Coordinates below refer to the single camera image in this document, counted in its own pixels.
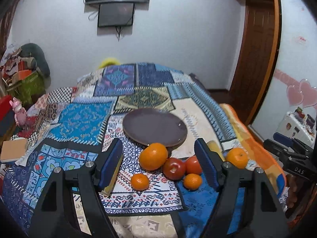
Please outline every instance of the pink figurine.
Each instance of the pink figurine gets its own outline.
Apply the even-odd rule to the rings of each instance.
[[[13,102],[10,100],[10,105],[12,106],[12,110],[15,113],[14,119],[17,126],[24,126],[26,123],[26,110],[21,105],[21,101],[17,98],[13,98]]]

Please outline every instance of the wooden door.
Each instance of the wooden door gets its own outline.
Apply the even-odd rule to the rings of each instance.
[[[244,123],[247,123],[267,73],[274,23],[273,3],[247,2],[239,60],[229,91],[232,106]]]

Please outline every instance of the plate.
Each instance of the plate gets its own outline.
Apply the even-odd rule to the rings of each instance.
[[[182,143],[187,136],[187,127],[181,119],[153,108],[129,112],[122,125],[127,136],[146,146],[161,143],[165,147],[172,147]]]

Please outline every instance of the heart decal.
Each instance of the heart decal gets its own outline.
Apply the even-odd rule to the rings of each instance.
[[[296,89],[295,86],[288,86],[286,89],[286,94],[290,106],[300,105],[304,100],[303,94],[298,89]]]
[[[317,104],[317,89],[311,87],[307,80],[301,80],[299,83],[299,89],[303,95],[303,108]]]

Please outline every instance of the bolt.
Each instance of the bolt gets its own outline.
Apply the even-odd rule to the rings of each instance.
[[[87,161],[85,164],[86,167],[93,167],[94,166],[94,162],[92,161]]]
[[[226,162],[223,163],[223,166],[225,168],[230,168],[232,166],[232,164],[230,162],[226,161]]]
[[[256,168],[256,171],[259,173],[259,174],[262,174],[264,173],[263,169],[261,167],[257,167]]]
[[[59,166],[55,167],[53,171],[58,174],[61,171],[61,168]]]

